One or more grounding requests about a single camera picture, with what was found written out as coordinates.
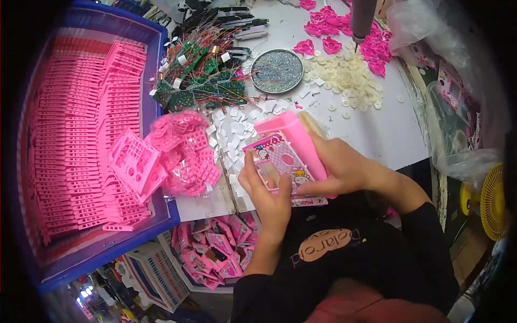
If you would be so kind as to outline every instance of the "person's left hand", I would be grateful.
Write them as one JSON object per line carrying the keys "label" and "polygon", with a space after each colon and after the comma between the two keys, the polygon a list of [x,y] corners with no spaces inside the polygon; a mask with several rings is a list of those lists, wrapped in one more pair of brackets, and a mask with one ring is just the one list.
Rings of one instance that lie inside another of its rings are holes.
{"label": "person's left hand", "polygon": [[253,163],[253,154],[246,151],[244,168],[239,174],[239,183],[246,190],[257,209],[262,222],[261,235],[271,242],[280,243],[291,218],[291,177],[284,174],[280,178],[278,194],[272,194],[262,183]]}

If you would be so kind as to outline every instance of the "yellow fan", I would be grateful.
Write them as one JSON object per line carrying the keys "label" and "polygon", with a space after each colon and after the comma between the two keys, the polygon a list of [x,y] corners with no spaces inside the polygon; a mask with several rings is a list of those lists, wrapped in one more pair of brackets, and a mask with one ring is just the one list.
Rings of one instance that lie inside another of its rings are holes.
{"label": "yellow fan", "polygon": [[503,239],[506,229],[503,163],[495,165],[487,174],[481,189],[481,221],[492,240]]}
{"label": "yellow fan", "polygon": [[470,212],[481,216],[486,235],[495,241],[503,239],[506,229],[505,196],[503,192],[503,163],[495,165],[487,174],[481,195],[460,187],[460,207],[466,216]]}

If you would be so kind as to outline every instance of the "pink toy camera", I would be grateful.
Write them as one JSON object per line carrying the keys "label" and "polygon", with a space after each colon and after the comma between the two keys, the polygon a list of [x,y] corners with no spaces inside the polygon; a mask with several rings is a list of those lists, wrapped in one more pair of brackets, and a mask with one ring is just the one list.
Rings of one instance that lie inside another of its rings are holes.
{"label": "pink toy camera", "polygon": [[314,181],[314,177],[282,133],[271,134],[243,148],[244,151],[248,149],[253,153],[258,175],[271,193],[278,193],[280,177],[290,174],[293,207],[328,204],[323,196],[302,196],[296,193],[298,186],[307,181]]}

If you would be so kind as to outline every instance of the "sleeve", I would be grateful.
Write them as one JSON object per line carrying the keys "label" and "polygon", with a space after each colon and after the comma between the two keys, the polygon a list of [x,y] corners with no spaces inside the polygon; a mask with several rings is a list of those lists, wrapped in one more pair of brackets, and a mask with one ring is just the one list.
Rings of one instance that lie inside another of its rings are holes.
{"label": "sleeve", "polygon": [[274,297],[270,292],[272,276],[263,274],[248,275],[241,278],[233,289],[233,308],[231,323],[254,323],[274,321],[270,315],[278,313],[274,309]]}
{"label": "sleeve", "polygon": [[436,210],[425,203],[401,216],[402,233],[414,248],[417,261],[433,293],[436,307],[447,315],[456,302],[459,285]]}

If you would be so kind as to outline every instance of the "white table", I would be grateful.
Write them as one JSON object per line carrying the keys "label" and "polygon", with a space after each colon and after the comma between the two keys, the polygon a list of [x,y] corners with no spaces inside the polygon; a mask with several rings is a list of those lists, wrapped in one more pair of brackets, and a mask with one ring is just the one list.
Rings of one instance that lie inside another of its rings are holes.
{"label": "white table", "polygon": [[[343,16],[349,12],[348,7],[341,0],[328,0],[336,13]],[[317,1],[316,8],[323,7],[323,1]],[[323,54],[321,38],[309,36],[303,26],[309,21],[309,12],[302,8],[294,8],[289,5],[282,5],[276,0],[257,1],[251,9],[251,13],[256,18],[269,19],[269,35],[256,39],[239,41],[238,46],[249,47],[253,50],[253,57],[270,49],[292,49],[299,41],[311,39],[314,47]],[[352,39],[340,34],[333,36],[333,39],[343,43],[349,43]],[[281,95],[269,95],[270,98],[286,99],[292,98],[298,101],[314,119],[320,124],[329,128],[330,137],[338,137],[345,140],[352,147],[368,158],[372,158],[381,164],[398,170],[402,167],[416,163],[427,158],[428,151],[422,139],[420,127],[413,110],[413,104],[406,89],[402,75],[398,70],[398,62],[394,59],[386,65],[386,77],[383,79],[374,76],[375,80],[384,90],[383,106],[380,110],[370,109],[361,112],[359,109],[343,107],[341,105],[341,94],[335,95],[330,90],[321,87],[318,94],[318,103],[311,107],[306,104],[308,96],[301,99],[297,93],[303,82],[293,90]],[[254,87],[247,87],[248,96],[254,97],[264,93]],[[403,98],[403,103],[399,103],[397,96]],[[335,103],[338,107],[335,111],[329,111],[328,106]],[[254,106],[244,108],[244,113],[250,112]],[[351,114],[350,119],[344,119],[341,113],[347,109]],[[223,128],[229,134],[229,141],[232,140],[230,130],[230,115],[226,116]],[[228,188],[227,180],[219,181],[221,188],[216,191],[226,192]],[[179,199],[178,209],[182,221],[189,221],[204,217],[215,217],[224,215],[234,209],[233,202],[229,198],[223,198],[224,194],[218,193],[209,196],[202,203],[195,201],[185,201],[189,199]],[[255,209],[249,197],[237,197],[234,195],[239,212]]]}

